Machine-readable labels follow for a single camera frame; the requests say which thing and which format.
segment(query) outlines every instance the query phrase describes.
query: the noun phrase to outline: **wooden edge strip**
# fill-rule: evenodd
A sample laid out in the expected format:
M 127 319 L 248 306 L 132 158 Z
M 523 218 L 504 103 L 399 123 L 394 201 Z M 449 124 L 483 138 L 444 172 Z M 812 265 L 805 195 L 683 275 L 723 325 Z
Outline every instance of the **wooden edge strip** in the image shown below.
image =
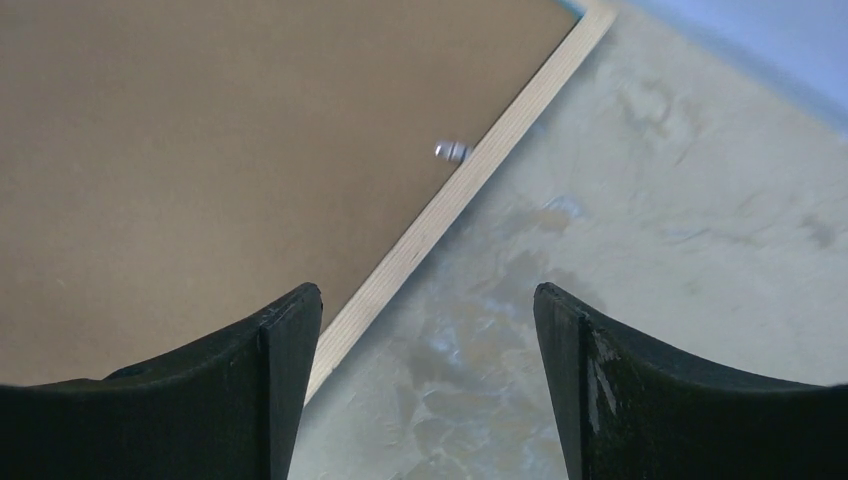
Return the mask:
M 321 334 L 304 403 L 309 403 L 615 19 L 615 9 L 598 0 L 575 3 L 584 12 L 577 25 Z

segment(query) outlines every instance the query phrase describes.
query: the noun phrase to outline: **brown board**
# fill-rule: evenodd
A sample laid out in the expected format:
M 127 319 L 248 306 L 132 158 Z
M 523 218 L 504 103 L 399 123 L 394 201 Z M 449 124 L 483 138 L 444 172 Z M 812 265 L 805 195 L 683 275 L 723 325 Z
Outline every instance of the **brown board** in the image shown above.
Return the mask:
M 470 167 L 436 142 L 478 145 L 575 22 L 554 0 L 0 2 L 0 382 L 100 378 L 304 281 L 326 328 Z

